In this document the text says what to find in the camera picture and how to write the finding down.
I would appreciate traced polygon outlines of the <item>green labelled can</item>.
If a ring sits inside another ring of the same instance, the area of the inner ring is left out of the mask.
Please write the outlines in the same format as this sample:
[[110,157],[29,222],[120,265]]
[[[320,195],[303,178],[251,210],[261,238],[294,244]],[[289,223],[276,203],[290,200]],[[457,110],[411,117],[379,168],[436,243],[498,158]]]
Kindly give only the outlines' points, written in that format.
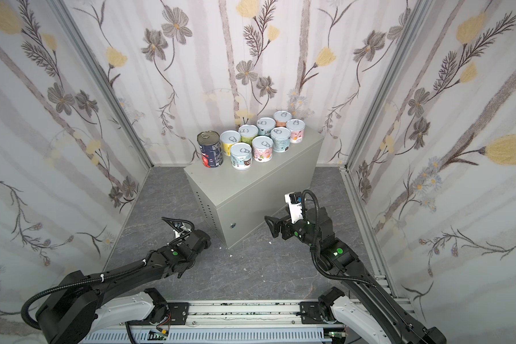
[[239,134],[241,136],[241,142],[251,146],[252,141],[259,134],[259,129],[255,125],[243,125],[239,128]]

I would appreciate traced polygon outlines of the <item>orange labelled can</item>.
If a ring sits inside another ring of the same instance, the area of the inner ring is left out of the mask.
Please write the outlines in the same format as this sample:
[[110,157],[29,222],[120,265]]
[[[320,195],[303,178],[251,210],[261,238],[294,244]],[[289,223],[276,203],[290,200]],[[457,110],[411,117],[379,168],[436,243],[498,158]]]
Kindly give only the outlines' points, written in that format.
[[275,120],[276,127],[285,127],[287,122],[292,119],[292,113],[285,110],[279,110],[274,113],[273,119]]

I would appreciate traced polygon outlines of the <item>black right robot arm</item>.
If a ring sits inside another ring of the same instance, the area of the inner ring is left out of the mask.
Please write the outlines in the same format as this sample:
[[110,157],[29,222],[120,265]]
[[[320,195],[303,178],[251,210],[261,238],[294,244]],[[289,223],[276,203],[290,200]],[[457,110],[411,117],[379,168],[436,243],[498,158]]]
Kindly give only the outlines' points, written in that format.
[[436,327],[426,328],[385,291],[366,269],[358,255],[335,236],[332,219],[325,208],[316,217],[311,210],[292,223],[291,216],[266,216],[265,222],[274,238],[295,238],[310,249],[312,264],[324,277],[345,285],[364,310],[356,307],[344,292],[333,288],[321,295],[319,303],[329,320],[336,320],[367,343],[446,343]]

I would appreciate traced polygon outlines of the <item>pink labelled white-lid can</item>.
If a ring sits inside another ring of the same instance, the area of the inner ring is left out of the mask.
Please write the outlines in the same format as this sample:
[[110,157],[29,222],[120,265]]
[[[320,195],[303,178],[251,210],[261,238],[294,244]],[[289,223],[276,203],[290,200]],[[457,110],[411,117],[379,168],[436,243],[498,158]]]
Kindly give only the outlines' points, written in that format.
[[268,136],[257,136],[252,140],[253,159],[258,162],[268,162],[273,155],[273,141]]

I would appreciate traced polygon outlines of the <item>dark blue tomato can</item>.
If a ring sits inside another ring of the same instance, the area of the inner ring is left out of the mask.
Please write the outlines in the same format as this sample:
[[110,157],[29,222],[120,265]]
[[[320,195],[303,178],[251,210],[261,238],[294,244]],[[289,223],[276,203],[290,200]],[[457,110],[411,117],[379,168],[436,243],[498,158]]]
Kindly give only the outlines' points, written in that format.
[[199,133],[197,136],[203,164],[207,168],[216,168],[223,163],[222,146],[220,135],[216,131],[208,130]]

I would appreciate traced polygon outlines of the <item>pink fruit labelled can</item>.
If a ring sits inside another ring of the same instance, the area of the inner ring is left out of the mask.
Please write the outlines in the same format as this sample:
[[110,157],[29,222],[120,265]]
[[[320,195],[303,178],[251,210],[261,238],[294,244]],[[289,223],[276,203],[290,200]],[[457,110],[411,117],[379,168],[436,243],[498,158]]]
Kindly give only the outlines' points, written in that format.
[[290,131],[290,142],[301,143],[304,137],[306,124],[303,120],[291,119],[286,122],[286,128]]

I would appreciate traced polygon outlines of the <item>light blue can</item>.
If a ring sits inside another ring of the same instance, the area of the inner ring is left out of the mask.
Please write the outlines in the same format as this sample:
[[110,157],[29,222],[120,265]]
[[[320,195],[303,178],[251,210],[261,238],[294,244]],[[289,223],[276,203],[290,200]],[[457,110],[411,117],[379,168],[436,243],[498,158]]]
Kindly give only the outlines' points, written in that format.
[[276,127],[272,129],[270,137],[273,142],[273,151],[275,153],[283,153],[290,147],[291,131],[286,127]]

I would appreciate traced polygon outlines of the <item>yellow labelled can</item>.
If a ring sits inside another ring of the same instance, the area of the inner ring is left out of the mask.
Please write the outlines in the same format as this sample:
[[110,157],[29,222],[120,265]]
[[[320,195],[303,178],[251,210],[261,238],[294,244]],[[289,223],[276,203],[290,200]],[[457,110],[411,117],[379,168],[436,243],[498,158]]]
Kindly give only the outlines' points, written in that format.
[[220,135],[222,151],[225,156],[231,156],[231,148],[241,141],[241,135],[237,130],[226,130]]

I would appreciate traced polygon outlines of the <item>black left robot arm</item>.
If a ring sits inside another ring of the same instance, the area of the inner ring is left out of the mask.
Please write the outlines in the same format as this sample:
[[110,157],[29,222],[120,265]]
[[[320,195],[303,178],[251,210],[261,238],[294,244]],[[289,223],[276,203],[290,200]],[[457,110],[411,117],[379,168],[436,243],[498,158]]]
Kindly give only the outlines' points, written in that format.
[[109,271],[84,275],[76,271],[56,287],[37,293],[21,307],[21,317],[42,331],[48,343],[79,343],[87,335],[130,321],[164,324],[171,308],[155,288],[129,295],[148,282],[171,275],[181,277],[208,249],[210,236],[193,230],[145,258]]

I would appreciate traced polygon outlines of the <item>teal labelled white-lid can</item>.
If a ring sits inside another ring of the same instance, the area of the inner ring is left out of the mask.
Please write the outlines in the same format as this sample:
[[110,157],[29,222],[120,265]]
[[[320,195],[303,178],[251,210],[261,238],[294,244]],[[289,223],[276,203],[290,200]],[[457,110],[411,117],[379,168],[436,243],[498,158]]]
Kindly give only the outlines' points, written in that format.
[[273,118],[263,117],[259,118],[256,123],[259,136],[270,137],[272,130],[276,127],[276,121]]

